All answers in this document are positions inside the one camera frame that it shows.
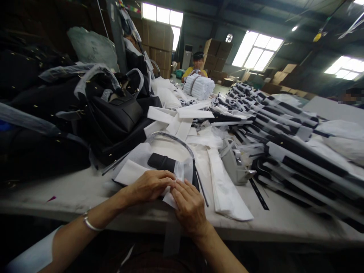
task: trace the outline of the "wrist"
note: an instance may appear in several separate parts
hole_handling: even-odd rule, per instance
[[[210,224],[209,221],[206,221],[205,224],[199,229],[198,232],[191,235],[191,239],[197,243],[203,243],[215,232],[215,228]]]
[[[114,194],[109,200],[112,203],[112,207],[118,213],[131,206],[131,201],[128,198],[126,187],[122,188],[116,194]]]

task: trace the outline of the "person's right hand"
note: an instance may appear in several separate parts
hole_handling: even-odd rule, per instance
[[[206,219],[204,198],[196,187],[186,179],[185,183],[177,180],[171,193],[178,206],[177,218],[186,232],[191,238],[206,235],[211,224]]]

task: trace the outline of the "cap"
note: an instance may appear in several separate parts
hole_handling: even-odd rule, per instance
[[[202,51],[196,52],[193,55],[194,60],[202,60],[204,58],[204,53]]]

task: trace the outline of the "window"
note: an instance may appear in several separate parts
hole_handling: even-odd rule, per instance
[[[326,74],[335,74],[337,78],[354,80],[364,72],[364,61],[341,56],[328,70]]]
[[[232,41],[232,34],[228,34],[225,42],[231,42],[231,41]]]
[[[145,19],[169,24],[172,26],[174,35],[172,49],[176,50],[179,40],[179,35],[181,33],[183,13],[179,13],[177,11],[157,7],[146,3],[143,3],[142,5],[142,13],[143,13],[143,18]]]
[[[282,39],[248,30],[232,65],[263,71],[282,43]]]

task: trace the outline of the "stack of white bags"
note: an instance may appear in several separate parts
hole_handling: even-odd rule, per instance
[[[214,88],[215,83],[213,80],[195,73],[186,78],[183,90],[198,100],[206,100],[212,94]]]

